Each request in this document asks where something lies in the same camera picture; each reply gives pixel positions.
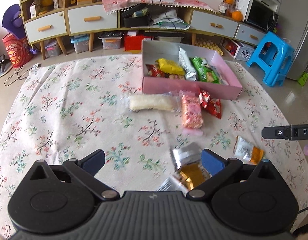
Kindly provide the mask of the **gold brown bar packet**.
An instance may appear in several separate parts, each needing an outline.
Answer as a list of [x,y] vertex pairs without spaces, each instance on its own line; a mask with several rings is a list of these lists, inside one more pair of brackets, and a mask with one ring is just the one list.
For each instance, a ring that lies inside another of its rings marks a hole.
[[211,175],[201,164],[193,163],[183,166],[178,172],[170,175],[157,191],[180,191],[186,195],[210,177]]

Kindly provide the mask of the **orange white small packet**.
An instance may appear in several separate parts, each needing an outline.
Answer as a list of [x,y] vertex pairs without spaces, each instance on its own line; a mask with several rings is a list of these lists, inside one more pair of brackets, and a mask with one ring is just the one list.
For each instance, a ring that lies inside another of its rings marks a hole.
[[256,147],[251,142],[245,140],[243,137],[236,137],[234,146],[234,157],[240,159],[244,163],[257,165],[262,161],[264,150]]

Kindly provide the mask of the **pink rice cracker packet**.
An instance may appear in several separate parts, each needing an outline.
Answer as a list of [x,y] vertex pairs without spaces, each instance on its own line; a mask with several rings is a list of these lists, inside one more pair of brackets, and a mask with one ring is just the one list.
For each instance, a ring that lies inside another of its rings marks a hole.
[[183,133],[201,137],[204,120],[199,98],[195,93],[183,90],[180,91],[179,95],[182,107]]

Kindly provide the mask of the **red snack packet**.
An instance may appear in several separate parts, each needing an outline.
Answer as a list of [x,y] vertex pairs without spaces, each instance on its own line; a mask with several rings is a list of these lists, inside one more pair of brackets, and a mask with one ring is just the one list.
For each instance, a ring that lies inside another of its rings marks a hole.
[[218,119],[222,118],[222,105],[220,99],[212,98],[205,90],[200,91],[199,99],[202,110],[207,111]]
[[147,76],[150,77],[165,77],[165,73],[162,72],[156,65],[154,64],[147,64]]

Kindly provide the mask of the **clear white bread packet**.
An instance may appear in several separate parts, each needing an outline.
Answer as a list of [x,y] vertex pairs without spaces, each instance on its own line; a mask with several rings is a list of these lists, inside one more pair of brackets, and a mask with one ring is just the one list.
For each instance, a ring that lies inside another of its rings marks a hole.
[[181,102],[178,96],[171,94],[131,94],[120,100],[120,108],[125,111],[167,111],[180,112]]

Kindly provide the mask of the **green chips packet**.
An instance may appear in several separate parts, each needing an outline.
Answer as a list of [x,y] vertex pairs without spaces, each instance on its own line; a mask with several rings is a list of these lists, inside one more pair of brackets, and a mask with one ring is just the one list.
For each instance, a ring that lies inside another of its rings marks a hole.
[[209,69],[211,64],[208,63],[207,59],[195,56],[191,57],[190,61],[197,71],[199,81],[214,83],[213,72]]

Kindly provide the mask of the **silver cracker packet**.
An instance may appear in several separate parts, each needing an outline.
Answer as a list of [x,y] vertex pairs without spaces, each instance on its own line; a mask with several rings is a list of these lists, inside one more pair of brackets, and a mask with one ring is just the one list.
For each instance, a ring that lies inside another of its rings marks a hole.
[[179,47],[178,59],[179,59],[179,64],[185,70],[185,79],[193,82],[197,81],[198,80],[197,71],[192,65],[187,55],[187,52],[181,47]]

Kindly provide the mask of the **yellow snack packet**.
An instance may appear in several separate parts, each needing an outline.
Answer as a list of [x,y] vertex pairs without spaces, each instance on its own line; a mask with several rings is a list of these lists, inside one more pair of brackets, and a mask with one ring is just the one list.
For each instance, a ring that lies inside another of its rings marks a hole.
[[185,75],[185,70],[183,69],[183,67],[181,67],[175,61],[160,58],[156,60],[156,63],[158,64],[159,69],[166,74],[181,76]]

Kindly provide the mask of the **white red small packet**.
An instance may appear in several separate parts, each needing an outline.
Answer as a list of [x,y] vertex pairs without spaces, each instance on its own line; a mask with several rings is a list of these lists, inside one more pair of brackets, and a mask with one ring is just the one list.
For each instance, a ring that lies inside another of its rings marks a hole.
[[200,162],[201,153],[202,149],[195,142],[181,148],[171,148],[170,157],[175,171],[179,171],[183,166]]

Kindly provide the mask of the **blue white bread packet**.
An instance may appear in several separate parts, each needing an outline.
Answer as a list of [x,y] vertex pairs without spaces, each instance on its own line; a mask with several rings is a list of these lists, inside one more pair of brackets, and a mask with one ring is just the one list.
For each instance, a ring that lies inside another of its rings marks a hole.
[[213,72],[214,83],[228,86],[229,83],[217,67],[210,65],[209,69]]

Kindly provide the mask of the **beef jerky cracker packet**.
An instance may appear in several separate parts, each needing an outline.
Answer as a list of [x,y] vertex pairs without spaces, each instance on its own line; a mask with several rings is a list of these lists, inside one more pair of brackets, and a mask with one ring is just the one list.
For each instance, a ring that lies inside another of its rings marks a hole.
[[170,74],[169,79],[172,80],[185,80],[184,75],[175,75],[175,74]]

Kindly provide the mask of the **floral table cloth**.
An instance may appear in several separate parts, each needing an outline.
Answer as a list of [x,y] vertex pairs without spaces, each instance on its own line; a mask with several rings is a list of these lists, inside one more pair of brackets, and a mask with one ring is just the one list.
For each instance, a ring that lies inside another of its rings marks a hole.
[[264,150],[293,191],[308,206],[308,164],[296,141],[265,140],[267,126],[288,122],[243,66],[228,62],[242,85],[234,101],[223,100],[222,116],[203,113],[202,135],[187,135],[179,112],[139,111],[124,100],[142,90],[139,55],[111,55],[32,70],[3,123],[0,135],[0,234],[14,228],[7,206],[38,159],[58,165],[102,149],[106,164],[97,178],[115,190],[154,191],[174,172],[170,151],[197,144],[225,158],[237,137]]

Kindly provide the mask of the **blue plastic stool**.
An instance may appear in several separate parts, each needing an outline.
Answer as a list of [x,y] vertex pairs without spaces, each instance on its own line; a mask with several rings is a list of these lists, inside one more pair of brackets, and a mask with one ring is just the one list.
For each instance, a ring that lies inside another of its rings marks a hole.
[[266,33],[247,66],[256,64],[264,71],[263,83],[269,87],[282,86],[291,68],[294,48],[272,32]]

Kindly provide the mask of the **white patterned storage box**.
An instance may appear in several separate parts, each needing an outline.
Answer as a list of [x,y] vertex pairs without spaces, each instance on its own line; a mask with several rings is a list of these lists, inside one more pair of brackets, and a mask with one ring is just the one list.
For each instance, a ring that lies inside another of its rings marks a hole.
[[236,60],[247,62],[254,52],[249,44],[236,42],[230,38],[223,38],[221,46]]

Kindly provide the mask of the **pink cardboard box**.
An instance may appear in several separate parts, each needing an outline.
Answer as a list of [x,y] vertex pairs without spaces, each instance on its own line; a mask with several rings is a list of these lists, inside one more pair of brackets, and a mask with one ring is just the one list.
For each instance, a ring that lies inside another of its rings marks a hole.
[[208,92],[212,98],[236,100],[243,87],[215,51],[188,44],[142,42],[144,94]]

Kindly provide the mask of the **yellow egg tray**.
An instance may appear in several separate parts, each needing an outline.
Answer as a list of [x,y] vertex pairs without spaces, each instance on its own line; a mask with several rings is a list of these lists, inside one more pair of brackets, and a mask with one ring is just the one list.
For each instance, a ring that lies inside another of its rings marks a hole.
[[216,51],[220,56],[224,55],[224,52],[218,44],[216,44],[212,40],[207,40],[206,38],[197,37],[195,40],[195,46]]

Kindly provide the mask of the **clear storage bin blue lid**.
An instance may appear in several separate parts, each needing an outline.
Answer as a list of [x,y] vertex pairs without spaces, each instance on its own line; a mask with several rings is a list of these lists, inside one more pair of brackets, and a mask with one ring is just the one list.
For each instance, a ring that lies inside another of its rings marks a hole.
[[70,37],[71,44],[77,54],[89,51],[89,35],[81,34]]

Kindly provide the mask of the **clear bin under cabinet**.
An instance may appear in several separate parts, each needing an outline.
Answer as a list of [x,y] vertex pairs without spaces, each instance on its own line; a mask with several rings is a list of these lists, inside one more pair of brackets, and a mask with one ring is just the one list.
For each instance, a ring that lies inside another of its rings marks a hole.
[[121,40],[124,37],[123,31],[106,31],[98,36],[102,41],[104,50],[121,48]]

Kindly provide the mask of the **red shoe box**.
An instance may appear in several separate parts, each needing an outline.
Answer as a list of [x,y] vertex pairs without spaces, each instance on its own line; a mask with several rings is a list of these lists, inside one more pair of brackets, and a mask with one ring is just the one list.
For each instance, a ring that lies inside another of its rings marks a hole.
[[153,40],[153,37],[137,35],[137,36],[126,36],[124,38],[124,48],[125,51],[134,51],[142,49],[143,40]]

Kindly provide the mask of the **black microwave oven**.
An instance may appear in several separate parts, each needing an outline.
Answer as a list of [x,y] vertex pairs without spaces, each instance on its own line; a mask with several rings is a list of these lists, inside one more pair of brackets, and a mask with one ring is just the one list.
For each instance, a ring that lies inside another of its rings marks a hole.
[[234,9],[243,15],[243,22],[273,32],[280,9],[279,0],[234,0]]

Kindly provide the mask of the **orange fruit lower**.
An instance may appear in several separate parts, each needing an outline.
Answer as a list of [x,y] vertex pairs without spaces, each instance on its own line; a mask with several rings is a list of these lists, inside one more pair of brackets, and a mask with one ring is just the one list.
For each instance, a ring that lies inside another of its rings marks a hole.
[[231,18],[234,21],[237,21],[237,22],[241,22],[241,21],[244,20],[244,16],[243,16],[242,12],[240,12],[239,10],[233,11],[231,13]]

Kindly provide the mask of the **red lantern bag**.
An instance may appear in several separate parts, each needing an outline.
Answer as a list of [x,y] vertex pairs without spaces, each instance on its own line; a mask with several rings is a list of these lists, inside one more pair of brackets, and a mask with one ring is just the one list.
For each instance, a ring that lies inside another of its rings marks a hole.
[[33,58],[27,37],[18,39],[14,34],[8,33],[2,41],[14,68],[22,67]]

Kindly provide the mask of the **wooden tv cabinet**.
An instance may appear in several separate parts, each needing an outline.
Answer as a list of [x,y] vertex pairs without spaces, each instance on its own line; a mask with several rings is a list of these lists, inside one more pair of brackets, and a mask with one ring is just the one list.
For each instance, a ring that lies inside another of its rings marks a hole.
[[63,36],[139,29],[149,36],[167,33],[231,38],[256,46],[265,33],[223,16],[197,0],[20,0],[29,44]]

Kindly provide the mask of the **black open case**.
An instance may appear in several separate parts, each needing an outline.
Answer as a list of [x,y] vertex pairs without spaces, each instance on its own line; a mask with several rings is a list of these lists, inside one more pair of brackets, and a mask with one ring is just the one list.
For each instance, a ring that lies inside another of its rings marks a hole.
[[146,4],[139,3],[121,13],[123,26],[125,28],[142,27],[149,25],[152,21]]

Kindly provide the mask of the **purple hat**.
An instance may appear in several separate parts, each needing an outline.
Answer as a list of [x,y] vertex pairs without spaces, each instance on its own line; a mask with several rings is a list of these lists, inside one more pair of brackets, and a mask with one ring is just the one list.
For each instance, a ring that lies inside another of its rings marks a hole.
[[4,13],[2,18],[2,26],[10,34],[13,34],[18,39],[23,39],[26,36],[23,25],[21,8],[18,4],[11,5]]

